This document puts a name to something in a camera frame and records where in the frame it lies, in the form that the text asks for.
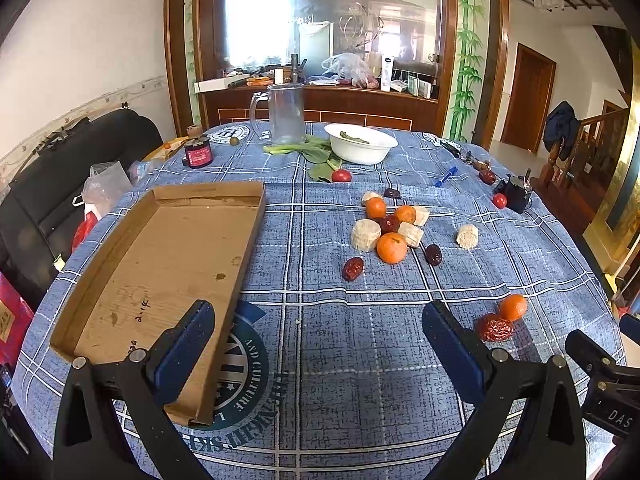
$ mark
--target black leather chair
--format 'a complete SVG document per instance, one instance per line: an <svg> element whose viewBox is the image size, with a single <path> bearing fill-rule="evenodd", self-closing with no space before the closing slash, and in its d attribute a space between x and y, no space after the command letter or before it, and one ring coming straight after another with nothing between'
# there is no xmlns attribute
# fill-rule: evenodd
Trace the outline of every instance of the black leather chair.
<svg viewBox="0 0 640 480"><path fill-rule="evenodd" d="M10 184L0 204L0 270L35 312L68 259L83 207L73 207L92 164L119 160L126 170L162 144L155 124L133 110L80 121Z"/></svg>

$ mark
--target red bag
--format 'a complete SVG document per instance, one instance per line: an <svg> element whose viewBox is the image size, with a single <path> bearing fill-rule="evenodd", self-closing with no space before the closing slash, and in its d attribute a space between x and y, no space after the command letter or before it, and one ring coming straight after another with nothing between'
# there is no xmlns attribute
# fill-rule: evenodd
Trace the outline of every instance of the red bag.
<svg viewBox="0 0 640 480"><path fill-rule="evenodd" d="M80 225L78 229L76 229L76 234L74 235L74 240L71 242L71 252L73 253L76 250L76 247L82 243L82 241L87 237L87 235L91 232L91 229L98 223L98 217L94 214L93 211L89 211L86 214L86 217Z"/></svg>
<svg viewBox="0 0 640 480"><path fill-rule="evenodd" d="M0 273L0 356L12 371L18 363L24 335L32 320L33 311L29 305Z"/></svg>

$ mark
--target bowl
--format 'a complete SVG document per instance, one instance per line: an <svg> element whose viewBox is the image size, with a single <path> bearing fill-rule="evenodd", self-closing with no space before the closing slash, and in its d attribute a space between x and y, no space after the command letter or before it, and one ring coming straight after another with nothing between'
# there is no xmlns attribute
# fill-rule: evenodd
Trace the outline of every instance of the bowl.
<svg viewBox="0 0 640 480"><path fill-rule="evenodd" d="M385 160L391 148L398 145L398 141L392 136L364 126L328 124L324 130L329 134L331 149L334 153L341 159L354 164L366 166L378 164ZM350 137L365 140L367 144L351 140Z"/></svg>

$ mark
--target tablecloth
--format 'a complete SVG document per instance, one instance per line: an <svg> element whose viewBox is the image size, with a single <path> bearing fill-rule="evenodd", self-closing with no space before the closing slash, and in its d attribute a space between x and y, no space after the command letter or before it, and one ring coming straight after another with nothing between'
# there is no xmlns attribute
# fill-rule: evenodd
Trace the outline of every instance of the tablecloth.
<svg viewBox="0 0 640 480"><path fill-rule="evenodd" d="M207 134L220 140L246 132L244 124ZM14 394L51 453L69 364L48 341L62 306L114 225L148 190L167 184L261 180L267 206L246 278L216 392L213 425L180 428L218 479L422 479L452 443L472 406L456 394L420 326L428 301L443 300L463 326L494 312L509 294L528 297L529 310L512 340L515 358L546 362L564 353L566 335L585 331L624 362L620 334L604 292L558 220L534 194L518 215L498 210L492 189L472 167L434 145L427 134L383 129L398 147L376 166L345 164L350 184L308 177L298 153L271 156L266 141L249 134L239 146L213 144L213 163L185 168L174 156L123 197L80 245L51 285L27 334L14 377ZM324 134L309 123L308 133ZM478 146L465 146L480 158ZM506 169L492 160L501 176ZM433 184L452 166L458 174ZM396 266L361 254L363 275L345 282L344 262L354 222L364 218L364 192L399 189L403 203L427 206L422 247ZM479 229L479 245L455 242L463 224ZM444 262L426 263L437 243ZM580 400L588 378L569 360ZM140 465L157 472L126 407L116 410ZM511 410L484 473L495 470L513 436L522 403ZM610 447L610 434L585 423L590 468Z"/></svg>

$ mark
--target blue pen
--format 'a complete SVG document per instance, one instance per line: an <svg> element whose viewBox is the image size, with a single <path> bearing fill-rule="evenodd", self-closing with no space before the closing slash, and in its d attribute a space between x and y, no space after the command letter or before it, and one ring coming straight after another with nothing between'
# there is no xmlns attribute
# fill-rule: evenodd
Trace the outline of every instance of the blue pen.
<svg viewBox="0 0 640 480"><path fill-rule="evenodd" d="M449 170L449 173L447 173L442 180L439 180L436 182L436 187L442 187L442 184L444 184L450 176L455 175L457 173L458 173L458 168L454 166Z"/></svg>

